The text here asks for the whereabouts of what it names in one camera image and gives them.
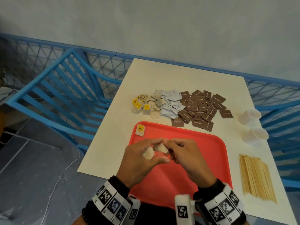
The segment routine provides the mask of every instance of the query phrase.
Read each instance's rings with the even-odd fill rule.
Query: white table
[[[245,213],[296,225],[267,141],[263,141],[255,147],[242,141],[241,135],[250,127],[241,125],[237,117],[246,109],[253,108],[254,105],[244,78],[239,76],[134,59],[78,172],[102,178],[115,175],[133,127],[137,122],[151,121],[171,125],[171,120],[167,117],[161,116],[159,119],[152,119],[142,113],[134,114],[131,112],[132,99],[142,93],[153,94],[155,90],[172,89],[188,90],[190,93],[197,89],[208,90],[212,94],[218,93],[227,98],[223,104],[231,110],[234,118],[223,119],[218,112],[213,119],[214,126],[211,134],[220,137],[226,144],[233,189],[245,204]],[[209,133],[193,127],[192,123],[183,128]],[[259,157],[269,166],[278,204],[272,201],[263,201],[249,194],[244,196],[238,162],[239,154]]]

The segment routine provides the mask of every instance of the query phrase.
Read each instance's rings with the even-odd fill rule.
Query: wall
[[[0,31],[300,81],[300,0],[0,0]]]

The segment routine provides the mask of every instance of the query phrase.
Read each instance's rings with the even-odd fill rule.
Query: red tray
[[[138,124],[145,126],[143,137],[135,134]],[[129,144],[134,144],[143,139],[160,137],[195,140],[215,176],[221,181],[228,183],[232,188],[226,146],[219,137],[202,132],[141,121],[135,125]],[[170,164],[161,164],[154,167],[140,184],[131,189],[130,193],[142,202],[174,209],[175,195],[189,194],[193,197],[193,193],[197,190],[197,185],[187,177],[185,170],[179,164],[171,161]]]

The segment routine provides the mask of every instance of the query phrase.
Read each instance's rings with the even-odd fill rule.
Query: blue chair
[[[262,127],[269,134],[268,143],[272,152],[281,151],[274,156],[275,161],[300,159],[300,100],[275,106],[256,106],[266,112],[260,119]],[[279,171],[287,172],[282,176],[286,191],[300,191],[300,162],[286,162],[278,165]]]
[[[57,131],[85,154],[88,146],[72,135],[94,138],[112,102],[104,98],[102,80],[116,87],[122,83],[99,74],[70,49],[7,104]]]

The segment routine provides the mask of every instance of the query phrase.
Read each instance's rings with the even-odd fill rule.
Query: white paper cup
[[[246,132],[242,139],[246,144],[253,145],[261,140],[267,140],[269,138],[269,134],[263,128],[252,128],[250,131]]]
[[[260,119],[261,117],[262,115],[257,109],[248,109],[238,118],[238,121],[242,125],[247,125],[252,120]]]

